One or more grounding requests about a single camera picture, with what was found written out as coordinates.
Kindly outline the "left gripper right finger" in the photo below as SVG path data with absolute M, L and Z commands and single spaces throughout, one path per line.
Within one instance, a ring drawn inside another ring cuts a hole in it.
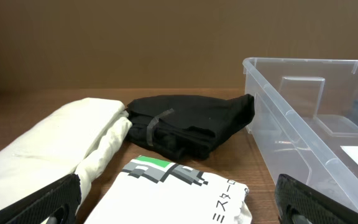
M 287 174 L 275 186 L 281 224 L 358 224 L 358 213 Z

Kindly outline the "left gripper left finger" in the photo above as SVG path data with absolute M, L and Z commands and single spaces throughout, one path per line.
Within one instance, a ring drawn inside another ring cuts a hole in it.
M 80 203 L 80 178 L 68 174 L 0 210 L 0 224 L 74 223 Z

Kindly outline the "black garment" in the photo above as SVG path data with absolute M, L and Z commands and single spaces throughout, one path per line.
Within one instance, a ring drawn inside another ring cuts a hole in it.
M 255 98 L 246 94 L 224 100 L 199 95 L 159 95 L 127 105 L 130 142 L 178 161 L 205 160 L 254 118 Z

